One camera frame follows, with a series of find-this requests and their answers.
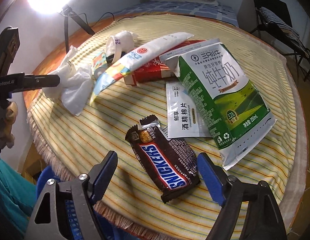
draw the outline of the screw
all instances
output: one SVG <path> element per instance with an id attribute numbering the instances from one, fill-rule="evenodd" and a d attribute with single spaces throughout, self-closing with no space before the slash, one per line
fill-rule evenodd
<path id="1" fill-rule="evenodd" d="M 78 176 L 78 178 L 80 179 L 80 180 L 85 180 L 85 179 L 87 179 L 87 174 L 85 174 L 85 173 L 83 173 L 83 174 L 80 174 L 79 176 Z"/>
<path id="2" fill-rule="evenodd" d="M 230 182 L 235 182 L 237 180 L 237 178 L 233 175 L 230 175 L 227 177 L 227 179 L 230 181 Z"/>
<path id="3" fill-rule="evenodd" d="M 54 179 L 49 179 L 48 181 L 47 181 L 47 184 L 48 185 L 53 185 L 55 183 L 55 180 Z"/>
<path id="4" fill-rule="evenodd" d="M 264 180 L 261 180 L 261 181 L 259 182 L 259 184 L 260 184 L 262 187 L 267 187 L 267 186 L 268 186 L 268 183 L 267 183 L 266 181 L 264 181 Z"/>

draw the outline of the white tissue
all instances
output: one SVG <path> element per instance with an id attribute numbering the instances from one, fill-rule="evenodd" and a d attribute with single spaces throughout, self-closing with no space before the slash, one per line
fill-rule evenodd
<path id="1" fill-rule="evenodd" d="M 60 83 L 54 88 L 43 88 L 45 96 L 50 100 L 60 99 L 64 107 L 73 115 L 80 115 L 87 99 L 92 91 L 93 80 L 92 66 L 90 64 L 80 66 L 77 70 L 70 60 L 77 52 L 73 46 L 63 59 L 60 66 L 49 73 L 58 75 Z"/>

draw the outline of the barcode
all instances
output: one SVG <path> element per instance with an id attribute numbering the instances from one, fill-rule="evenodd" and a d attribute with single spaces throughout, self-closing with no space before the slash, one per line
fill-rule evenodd
<path id="1" fill-rule="evenodd" d="M 163 134 L 165 135 L 165 137 L 167 138 L 168 137 L 168 127 L 163 126 L 163 127 L 161 127 L 161 130 L 162 130 Z"/>

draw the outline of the light stand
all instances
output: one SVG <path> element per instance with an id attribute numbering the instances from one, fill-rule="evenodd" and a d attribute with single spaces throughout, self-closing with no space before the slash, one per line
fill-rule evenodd
<path id="1" fill-rule="evenodd" d="M 65 33 L 65 46 L 66 46 L 66 53 L 69 52 L 69 40 L 68 40 L 68 18 L 72 18 L 82 29 L 84 29 L 89 35 L 94 35 L 95 32 L 92 30 L 92 28 L 83 21 L 81 17 L 78 16 L 78 14 L 74 13 L 72 8 L 66 4 L 63 7 L 63 15 L 64 15 L 64 33 Z"/>

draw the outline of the snickers logo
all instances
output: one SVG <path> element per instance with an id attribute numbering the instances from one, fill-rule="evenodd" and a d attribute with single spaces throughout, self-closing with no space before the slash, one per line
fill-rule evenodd
<path id="1" fill-rule="evenodd" d="M 143 145 L 141 148 L 149 157 L 160 179 L 168 188 L 177 189 L 186 186 L 186 179 L 170 165 L 155 144 Z"/>

